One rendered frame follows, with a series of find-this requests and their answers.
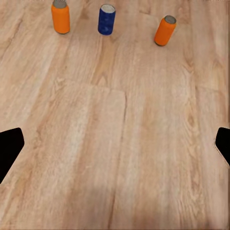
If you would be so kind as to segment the can of soda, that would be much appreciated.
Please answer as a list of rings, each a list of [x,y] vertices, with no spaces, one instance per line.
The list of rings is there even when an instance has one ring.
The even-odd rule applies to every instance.
[[[99,11],[98,31],[102,35],[110,35],[115,20],[115,8],[112,4],[102,4]]]
[[[53,0],[51,11],[55,31],[63,35],[68,33],[70,31],[70,17],[66,0]]]
[[[173,30],[176,27],[176,19],[171,15],[166,15],[157,29],[154,37],[154,42],[159,46],[165,46],[173,34]]]

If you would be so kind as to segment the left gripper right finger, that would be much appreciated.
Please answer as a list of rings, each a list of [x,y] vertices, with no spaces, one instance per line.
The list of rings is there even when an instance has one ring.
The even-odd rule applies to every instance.
[[[215,144],[230,165],[230,129],[219,128]]]

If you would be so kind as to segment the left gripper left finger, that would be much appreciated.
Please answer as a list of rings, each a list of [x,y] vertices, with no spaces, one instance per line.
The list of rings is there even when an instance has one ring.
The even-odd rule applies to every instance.
[[[22,130],[18,127],[0,133],[0,184],[24,146]]]

